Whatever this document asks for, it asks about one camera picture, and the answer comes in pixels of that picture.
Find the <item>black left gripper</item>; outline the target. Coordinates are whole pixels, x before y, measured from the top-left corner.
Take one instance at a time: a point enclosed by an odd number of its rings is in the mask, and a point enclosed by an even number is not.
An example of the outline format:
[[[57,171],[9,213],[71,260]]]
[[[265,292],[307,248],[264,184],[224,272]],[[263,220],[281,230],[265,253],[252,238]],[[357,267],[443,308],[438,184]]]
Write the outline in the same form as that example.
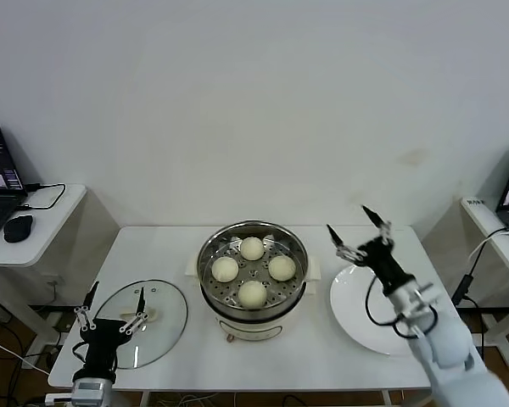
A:
[[[118,366],[117,349],[131,340],[131,334],[127,333],[136,333],[148,318],[142,287],[136,312],[125,324],[121,320],[99,318],[94,322],[90,316],[90,309],[97,289],[98,281],[95,281],[81,306],[74,309],[77,323],[81,328],[82,342],[88,346],[79,376],[115,376]]]

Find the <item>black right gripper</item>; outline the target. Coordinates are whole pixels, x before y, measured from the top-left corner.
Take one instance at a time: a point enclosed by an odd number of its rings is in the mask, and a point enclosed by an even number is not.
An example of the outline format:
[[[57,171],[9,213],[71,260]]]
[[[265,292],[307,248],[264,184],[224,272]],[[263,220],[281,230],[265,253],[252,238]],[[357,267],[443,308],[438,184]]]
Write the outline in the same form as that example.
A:
[[[414,280],[414,276],[406,273],[392,255],[394,239],[391,236],[391,223],[384,220],[378,213],[362,205],[368,219],[378,229],[376,237],[358,248],[345,245],[338,233],[327,225],[336,255],[354,265],[369,267],[383,285],[383,293],[393,293],[398,288]]]

